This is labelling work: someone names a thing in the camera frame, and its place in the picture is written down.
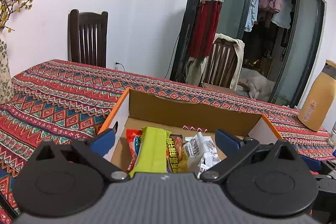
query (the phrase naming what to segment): white snack wrapper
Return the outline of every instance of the white snack wrapper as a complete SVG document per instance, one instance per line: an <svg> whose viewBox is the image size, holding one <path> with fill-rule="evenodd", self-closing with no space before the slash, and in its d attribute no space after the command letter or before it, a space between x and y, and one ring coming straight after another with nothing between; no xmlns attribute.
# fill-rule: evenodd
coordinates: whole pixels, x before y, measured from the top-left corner
<svg viewBox="0 0 336 224"><path fill-rule="evenodd" d="M182 148L188 157L188 170L194 172L197 178L202 172L221 161L211 137L203 136L201 132L198 132Z"/></svg>

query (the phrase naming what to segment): white wall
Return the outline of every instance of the white wall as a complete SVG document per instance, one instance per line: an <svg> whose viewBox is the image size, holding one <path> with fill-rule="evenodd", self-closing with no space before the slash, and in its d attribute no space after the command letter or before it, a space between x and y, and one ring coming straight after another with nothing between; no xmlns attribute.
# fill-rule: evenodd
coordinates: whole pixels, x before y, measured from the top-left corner
<svg viewBox="0 0 336 224"><path fill-rule="evenodd" d="M11 75L50 59L67 59L67 18L71 9L109 13L106 66L166 75L187 0L36 0L13 15L6 35Z"/></svg>

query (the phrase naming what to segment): table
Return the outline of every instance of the table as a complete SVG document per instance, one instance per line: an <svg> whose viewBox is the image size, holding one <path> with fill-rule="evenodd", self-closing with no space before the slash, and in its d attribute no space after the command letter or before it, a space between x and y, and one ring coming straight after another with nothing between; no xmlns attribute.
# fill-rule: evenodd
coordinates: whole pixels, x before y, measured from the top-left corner
<svg viewBox="0 0 336 224"><path fill-rule="evenodd" d="M298 120L298 111L287 107L61 60L36 65L12 81L16 93L9 103L0 106L0 189L14 208L11 189L15 177L39 143L51 138L56 144L66 144L95 136L126 88L263 114L299 153L320 160L335 159L326 142L328 132L307 129ZM3 212L0 220L9 223Z"/></svg>

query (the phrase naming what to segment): warning label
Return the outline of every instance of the warning label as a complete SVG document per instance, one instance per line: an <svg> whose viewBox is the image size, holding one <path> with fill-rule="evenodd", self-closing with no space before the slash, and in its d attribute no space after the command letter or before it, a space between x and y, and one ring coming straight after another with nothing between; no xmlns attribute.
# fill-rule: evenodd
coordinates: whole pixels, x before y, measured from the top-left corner
<svg viewBox="0 0 336 224"><path fill-rule="evenodd" d="M303 120L305 122L307 122L309 120L309 117L312 114L312 112L314 111L315 107L316 107L316 101L312 101L309 105L307 113L303 116Z"/></svg>

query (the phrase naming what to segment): cardboard box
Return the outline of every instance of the cardboard box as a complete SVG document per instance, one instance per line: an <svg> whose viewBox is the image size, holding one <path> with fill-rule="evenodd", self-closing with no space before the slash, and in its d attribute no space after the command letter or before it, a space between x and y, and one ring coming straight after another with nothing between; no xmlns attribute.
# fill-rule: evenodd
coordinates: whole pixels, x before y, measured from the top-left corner
<svg viewBox="0 0 336 224"><path fill-rule="evenodd" d="M126 139L126 129L141 129L145 126L163 128L183 137L193 137L196 131L184 130L183 126L206 128L204 135L215 142L215 130L241 136L250 136L261 144L275 143L282 139L271 122L261 114L237 112L202 103L191 103L158 97L136 90L125 90L100 132L113 128L118 123L115 145L104 158L122 170L128 168L131 154ZM217 148L219 157L225 155Z"/></svg>

